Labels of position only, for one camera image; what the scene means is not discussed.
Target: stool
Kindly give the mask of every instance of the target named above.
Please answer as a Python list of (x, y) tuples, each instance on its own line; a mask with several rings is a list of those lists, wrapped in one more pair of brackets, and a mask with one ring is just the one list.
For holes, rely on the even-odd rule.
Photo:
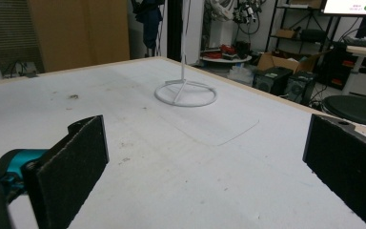
[(350, 95), (333, 95), (323, 99), (325, 113), (366, 126), (366, 98)]

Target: monitor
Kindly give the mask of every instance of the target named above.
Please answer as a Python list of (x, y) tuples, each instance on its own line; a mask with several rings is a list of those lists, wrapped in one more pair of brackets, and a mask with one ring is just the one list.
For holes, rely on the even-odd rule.
[(366, 37), (366, 0), (322, 0), (321, 12), (342, 17), (362, 17), (356, 37)]

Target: cardboard box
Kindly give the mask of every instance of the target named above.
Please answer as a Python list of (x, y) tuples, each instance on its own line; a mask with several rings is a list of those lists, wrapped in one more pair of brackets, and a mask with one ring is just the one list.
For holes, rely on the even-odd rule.
[(275, 36), (284, 38), (294, 38), (296, 37), (296, 31), (289, 29), (280, 29), (275, 33)]
[(291, 0), (294, 5), (308, 5), (312, 9), (320, 9), (321, 0)]
[(326, 52), (320, 52), (314, 55), (299, 54), (291, 52), (264, 52), (257, 64), (260, 71), (268, 70), (278, 66), (293, 70), (294, 73), (299, 71), (312, 72), (317, 59)]

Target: computer screen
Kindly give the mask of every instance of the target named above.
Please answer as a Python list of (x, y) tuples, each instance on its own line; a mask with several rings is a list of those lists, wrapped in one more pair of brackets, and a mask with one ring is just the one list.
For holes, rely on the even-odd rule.
[(366, 0), (323, 0), (321, 11), (324, 14), (339, 16), (366, 15)]

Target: white tabletop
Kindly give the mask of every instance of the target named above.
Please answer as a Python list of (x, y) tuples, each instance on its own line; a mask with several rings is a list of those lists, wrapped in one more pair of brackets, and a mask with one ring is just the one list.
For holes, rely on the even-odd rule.
[[(103, 115), (110, 163), (71, 228), (366, 228), (302, 161), (310, 113), (186, 75), (216, 87), (215, 103), (158, 101), (155, 89), (180, 78), (162, 58), (0, 84), (0, 156), (50, 148), (74, 121)], [(17, 228), (37, 227), (27, 197), (10, 211)]]

